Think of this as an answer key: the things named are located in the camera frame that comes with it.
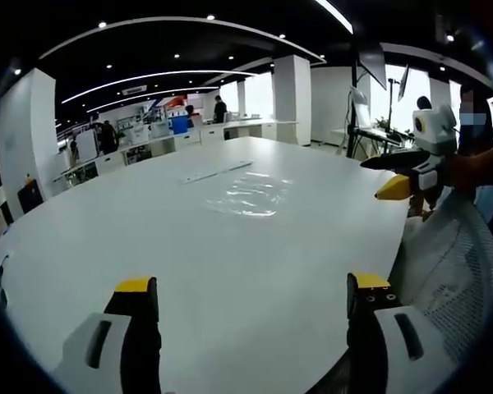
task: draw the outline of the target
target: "window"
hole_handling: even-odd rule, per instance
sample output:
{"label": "window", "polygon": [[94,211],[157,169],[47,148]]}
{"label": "window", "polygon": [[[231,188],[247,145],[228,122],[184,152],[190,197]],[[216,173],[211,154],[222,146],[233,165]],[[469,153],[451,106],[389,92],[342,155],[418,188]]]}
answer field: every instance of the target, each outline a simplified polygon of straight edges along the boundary
{"label": "window", "polygon": [[[461,84],[458,82],[454,82],[453,80],[449,81],[449,89],[451,91],[451,109],[453,109],[453,114],[454,117],[457,120],[457,126],[455,127],[456,130],[460,130],[460,88]],[[491,124],[493,125],[493,103],[488,103],[490,106],[490,113],[491,113]],[[457,141],[459,141],[460,134],[457,133]]]}
{"label": "window", "polygon": [[261,117],[274,115],[274,92],[272,90],[272,74],[267,72],[245,79],[246,113],[259,114]]}
{"label": "window", "polygon": [[221,86],[219,89],[219,95],[223,101],[227,104],[227,111],[239,112],[239,98],[237,96],[237,82],[231,82],[229,84]]}
{"label": "window", "polygon": [[[405,67],[403,66],[385,66],[387,78],[394,78],[400,81],[403,76]],[[379,84],[371,78],[371,120],[389,116],[389,84],[385,91]],[[393,115],[391,117],[391,127],[399,131],[412,131],[412,112],[418,110],[417,100],[420,96],[431,97],[431,87],[429,76],[426,72],[411,69],[408,77],[408,84],[405,94],[398,102],[398,93],[400,85],[393,86]]]}

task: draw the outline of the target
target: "white table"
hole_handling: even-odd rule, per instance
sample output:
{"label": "white table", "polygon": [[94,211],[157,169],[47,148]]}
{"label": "white table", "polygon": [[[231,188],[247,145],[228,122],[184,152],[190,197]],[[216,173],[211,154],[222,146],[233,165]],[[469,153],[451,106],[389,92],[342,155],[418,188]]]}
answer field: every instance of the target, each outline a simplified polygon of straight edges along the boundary
{"label": "white table", "polygon": [[[182,181],[241,159],[253,163]],[[306,392],[347,349],[347,273],[392,268],[407,202],[374,198],[390,177],[251,137],[124,167],[49,200],[0,239],[0,260],[11,254],[8,313],[54,369],[64,340],[120,281],[154,275],[164,392]],[[227,195],[241,179],[273,186],[268,198],[243,195],[272,216],[220,212],[220,200],[242,197]]]}

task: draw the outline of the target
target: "transparent plastic sheet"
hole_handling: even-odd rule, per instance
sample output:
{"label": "transparent plastic sheet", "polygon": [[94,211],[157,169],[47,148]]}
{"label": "transparent plastic sheet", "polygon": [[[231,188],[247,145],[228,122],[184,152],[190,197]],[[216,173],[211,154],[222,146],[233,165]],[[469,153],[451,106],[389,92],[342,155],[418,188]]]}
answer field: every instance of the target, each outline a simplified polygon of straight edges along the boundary
{"label": "transparent plastic sheet", "polygon": [[251,218],[270,218],[277,213],[293,181],[268,174],[247,172],[225,190],[222,198],[207,199],[205,206],[216,212]]}

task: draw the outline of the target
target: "black ceiling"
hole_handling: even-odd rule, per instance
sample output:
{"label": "black ceiling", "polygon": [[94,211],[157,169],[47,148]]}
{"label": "black ceiling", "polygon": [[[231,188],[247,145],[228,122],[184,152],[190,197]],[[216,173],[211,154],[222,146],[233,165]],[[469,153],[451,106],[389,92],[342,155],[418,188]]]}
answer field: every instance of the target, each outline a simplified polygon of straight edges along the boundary
{"label": "black ceiling", "polygon": [[[468,42],[457,40],[444,46],[435,40],[435,14],[441,11],[427,0],[330,0],[353,24],[355,36],[380,42],[408,44],[444,53],[481,68],[470,56]],[[138,85],[148,91],[201,86],[215,75],[162,76],[137,80],[87,94],[61,104],[83,90],[108,82],[161,71],[219,69],[234,67],[263,57],[296,53],[318,62],[302,51],[277,40],[220,25],[193,22],[147,22],[104,29],[67,45],[39,61],[40,55],[59,43],[88,30],[101,21],[109,25],[151,16],[209,14],[220,21],[249,26],[279,35],[316,53],[330,65],[348,61],[351,36],[314,0],[249,0],[230,2],[106,2],[43,1],[0,3],[0,75],[15,58],[23,71],[36,66],[57,80],[58,119],[86,119],[85,110],[120,99],[117,92]],[[445,23],[454,30],[456,25]],[[270,70],[270,64],[256,72]],[[244,77],[230,76],[225,81]]]}

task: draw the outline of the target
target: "face mask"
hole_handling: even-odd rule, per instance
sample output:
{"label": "face mask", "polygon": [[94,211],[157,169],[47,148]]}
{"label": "face mask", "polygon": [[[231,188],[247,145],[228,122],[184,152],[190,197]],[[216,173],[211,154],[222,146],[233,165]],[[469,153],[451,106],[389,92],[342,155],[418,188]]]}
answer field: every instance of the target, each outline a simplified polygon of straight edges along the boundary
{"label": "face mask", "polygon": [[463,126],[485,126],[487,115],[485,113],[460,113],[460,124]]}

